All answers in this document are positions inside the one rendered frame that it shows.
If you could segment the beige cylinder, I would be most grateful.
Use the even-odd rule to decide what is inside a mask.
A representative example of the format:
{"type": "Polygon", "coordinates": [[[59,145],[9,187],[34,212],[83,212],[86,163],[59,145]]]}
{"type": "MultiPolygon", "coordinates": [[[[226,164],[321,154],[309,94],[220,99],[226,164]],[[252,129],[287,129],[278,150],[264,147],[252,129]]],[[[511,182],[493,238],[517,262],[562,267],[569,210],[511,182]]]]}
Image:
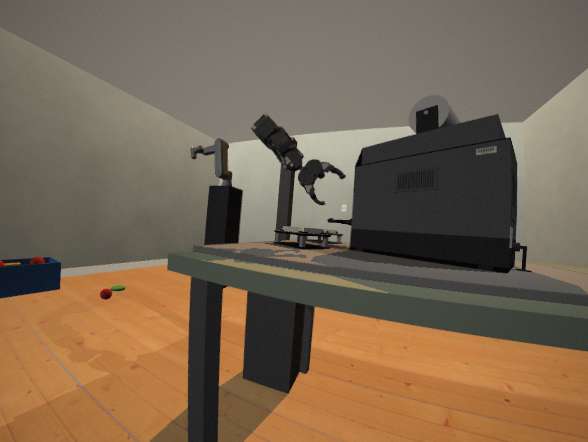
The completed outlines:
{"type": "Polygon", "coordinates": [[[448,101],[440,95],[430,95],[418,101],[409,114],[409,126],[416,133],[416,112],[438,105],[438,128],[461,123],[448,101]]]}

